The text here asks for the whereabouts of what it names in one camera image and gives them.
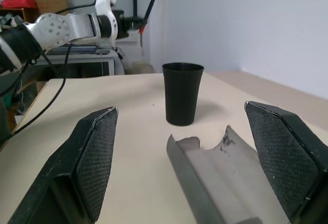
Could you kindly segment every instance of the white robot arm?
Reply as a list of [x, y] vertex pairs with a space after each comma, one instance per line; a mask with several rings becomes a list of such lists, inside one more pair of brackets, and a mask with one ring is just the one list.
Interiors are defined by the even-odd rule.
[[96, 0], [96, 14], [46, 13], [35, 23], [24, 23], [0, 33], [0, 75], [34, 63], [45, 50], [74, 44], [96, 43], [108, 38], [115, 43], [119, 23], [111, 6], [116, 0]]

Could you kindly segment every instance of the white wall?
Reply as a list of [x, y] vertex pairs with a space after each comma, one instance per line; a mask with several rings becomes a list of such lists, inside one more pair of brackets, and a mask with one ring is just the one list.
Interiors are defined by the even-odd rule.
[[243, 69], [328, 98], [328, 0], [167, 0], [163, 62]]

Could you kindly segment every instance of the desk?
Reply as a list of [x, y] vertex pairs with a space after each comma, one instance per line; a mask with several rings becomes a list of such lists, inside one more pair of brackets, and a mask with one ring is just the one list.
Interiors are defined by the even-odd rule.
[[[47, 55], [52, 64], [64, 64], [65, 55]], [[71, 54], [68, 64], [101, 63], [104, 75], [115, 75], [116, 52], [111, 51], [106, 55], [96, 54]], [[47, 65], [48, 63], [41, 56], [36, 65]]]
[[[21, 126], [48, 104], [61, 83], [60, 79], [48, 82]], [[196, 224], [166, 154], [167, 140], [171, 134], [176, 140], [198, 136], [201, 146], [210, 149], [231, 125], [254, 147], [243, 110], [247, 100], [264, 102], [205, 73], [195, 122], [175, 127], [165, 119], [161, 74], [68, 79], [50, 109], [0, 153], [0, 223], [7, 223], [44, 163], [76, 123], [95, 110], [117, 106], [112, 171], [97, 224]], [[328, 131], [304, 121], [328, 142]]]

